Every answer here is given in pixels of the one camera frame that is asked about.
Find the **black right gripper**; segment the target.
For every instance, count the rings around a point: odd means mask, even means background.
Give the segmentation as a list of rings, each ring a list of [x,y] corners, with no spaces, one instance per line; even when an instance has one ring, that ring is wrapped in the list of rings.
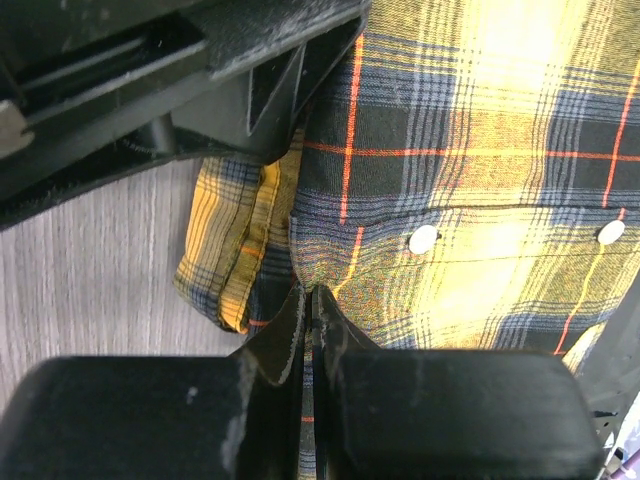
[[[1,225],[174,160],[267,165],[367,1],[5,1]]]

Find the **yellow plaid long sleeve shirt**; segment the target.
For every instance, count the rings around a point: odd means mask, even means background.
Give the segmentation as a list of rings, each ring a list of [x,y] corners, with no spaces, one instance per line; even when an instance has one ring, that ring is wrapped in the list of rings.
[[[584,375],[638,274],[638,3],[376,1],[280,160],[203,162],[174,283],[234,333],[324,285],[380,346]]]

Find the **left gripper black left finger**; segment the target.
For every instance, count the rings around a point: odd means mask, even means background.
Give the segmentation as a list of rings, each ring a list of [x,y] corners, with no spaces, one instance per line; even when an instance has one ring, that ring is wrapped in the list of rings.
[[[306,296],[226,357],[75,356],[31,369],[1,418],[5,479],[293,479]]]

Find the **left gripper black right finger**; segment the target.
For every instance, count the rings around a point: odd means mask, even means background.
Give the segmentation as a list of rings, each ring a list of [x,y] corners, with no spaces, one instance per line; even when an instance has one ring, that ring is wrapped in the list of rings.
[[[311,296],[321,479],[593,479],[591,412],[556,357],[376,345]]]

